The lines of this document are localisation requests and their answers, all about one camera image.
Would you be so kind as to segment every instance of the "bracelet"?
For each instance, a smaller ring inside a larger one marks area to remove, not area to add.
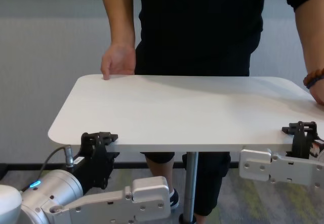
[[[318,69],[309,73],[304,79],[304,86],[310,89],[319,80],[324,79],[324,69]]]

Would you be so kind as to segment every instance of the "man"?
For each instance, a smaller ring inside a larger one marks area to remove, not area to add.
[[[264,0],[142,0],[142,41],[136,51],[133,0],[103,1],[111,30],[111,45],[101,65],[106,80],[110,74],[134,73],[249,76],[250,55],[262,31]],[[310,79],[318,79],[310,92],[324,104],[324,80],[319,80],[324,69],[324,0],[287,1],[296,12],[306,68],[313,75]],[[174,153],[145,156],[152,174],[167,179],[171,207],[177,207],[179,197],[172,185]],[[199,153],[196,223],[205,224],[215,208],[229,162],[229,153]]]

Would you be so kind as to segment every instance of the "blue indicator light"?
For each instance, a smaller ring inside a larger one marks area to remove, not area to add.
[[[36,182],[34,182],[33,184],[31,184],[29,187],[30,188],[33,188],[33,187],[36,187],[37,185],[40,185],[40,183],[41,183],[41,181],[36,181]]]

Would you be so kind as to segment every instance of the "cable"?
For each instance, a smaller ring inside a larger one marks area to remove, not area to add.
[[[40,178],[41,178],[41,175],[42,175],[42,173],[43,173],[43,171],[44,171],[44,169],[45,169],[45,167],[46,167],[46,165],[47,165],[47,163],[48,163],[48,161],[50,160],[50,158],[56,153],[56,152],[58,152],[58,151],[60,151],[60,150],[63,150],[65,147],[67,147],[67,146],[62,146],[62,147],[59,147],[59,148],[57,148],[56,150],[54,150],[48,157],[47,157],[47,159],[45,160],[45,162],[43,163],[43,165],[42,165],[42,167],[41,167],[41,169],[40,169],[40,171],[39,171],[39,175],[38,175],[38,177],[36,178],[36,181],[38,181]]]

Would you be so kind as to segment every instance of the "table top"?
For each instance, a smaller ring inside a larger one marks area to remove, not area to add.
[[[111,132],[115,152],[291,150],[282,127],[315,121],[324,107],[296,84],[274,77],[113,76],[77,80],[49,138],[80,144],[84,132]]]

